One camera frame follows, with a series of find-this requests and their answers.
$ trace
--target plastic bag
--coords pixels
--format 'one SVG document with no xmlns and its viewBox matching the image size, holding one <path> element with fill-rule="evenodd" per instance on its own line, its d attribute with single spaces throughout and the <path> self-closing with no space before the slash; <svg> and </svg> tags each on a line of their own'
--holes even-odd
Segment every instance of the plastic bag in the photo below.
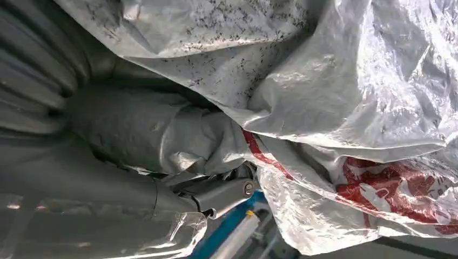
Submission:
<svg viewBox="0 0 458 259">
<path fill-rule="evenodd" d="M 458 237 L 458 140 L 376 163 L 249 132 L 245 138 L 280 232 L 302 254 L 380 236 Z"/>
</svg>

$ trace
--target metal bracket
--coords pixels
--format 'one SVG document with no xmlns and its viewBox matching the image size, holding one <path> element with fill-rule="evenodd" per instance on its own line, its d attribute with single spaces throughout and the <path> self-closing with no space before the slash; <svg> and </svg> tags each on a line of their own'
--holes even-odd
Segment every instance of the metal bracket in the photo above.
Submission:
<svg viewBox="0 0 458 259">
<path fill-rule="evenodd" d="M 232 181 L 204 181 L 183 189 L 197 203 L 200 212 L 209 212 L 209 218 L 217 219 L 254 193 L 254 182 L 249 178 Z"/>
</svg>

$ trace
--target plastic tarp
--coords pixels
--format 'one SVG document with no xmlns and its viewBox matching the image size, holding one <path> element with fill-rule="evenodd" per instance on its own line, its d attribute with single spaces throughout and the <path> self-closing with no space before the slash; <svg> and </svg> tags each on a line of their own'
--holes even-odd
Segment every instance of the plastic tarp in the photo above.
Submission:
<svg viewBox="0 0 458 259">
<path fill-rule="evenodd" d="M 56 2 L 244 129 L 303 254 L 457 237 L 457 1 Z"/>
</svg>

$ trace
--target blue surface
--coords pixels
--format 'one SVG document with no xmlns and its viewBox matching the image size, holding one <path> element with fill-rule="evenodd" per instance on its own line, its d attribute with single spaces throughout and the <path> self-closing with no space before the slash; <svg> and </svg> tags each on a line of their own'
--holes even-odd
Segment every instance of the blue surface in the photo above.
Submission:
<svg viewBox="0 0 458 259">
<path fill-rule="evenodd" d="M 262 192 L 255 192 L 253 196 L 245 202 L 233 208 L 226 216 L 226 219 L 221 223 L 211 236 L 205 242 L 197 244 L 196 248 L 189 256 L 191 259 L 208 259 L 218 249 L 218 247 L 226 240 L 226 238 L 234 231 L 234 229 L 245 218 L 246 212 L 253 208 L 256 201 L 265 202 L 265 197 Z"/>
</svg>

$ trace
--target bolt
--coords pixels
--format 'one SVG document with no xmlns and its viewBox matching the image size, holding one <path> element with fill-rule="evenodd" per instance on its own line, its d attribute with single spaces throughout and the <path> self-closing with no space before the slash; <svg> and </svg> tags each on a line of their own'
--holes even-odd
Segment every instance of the bolt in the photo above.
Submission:
<svg viewBox="0 0 458 259">
<path fill-rule="evenodd" d="M 246 183 L 244 191 L 246 195 L 251 195 L 253 193 L 253 184 L 250 182 Z"/>
</svg>

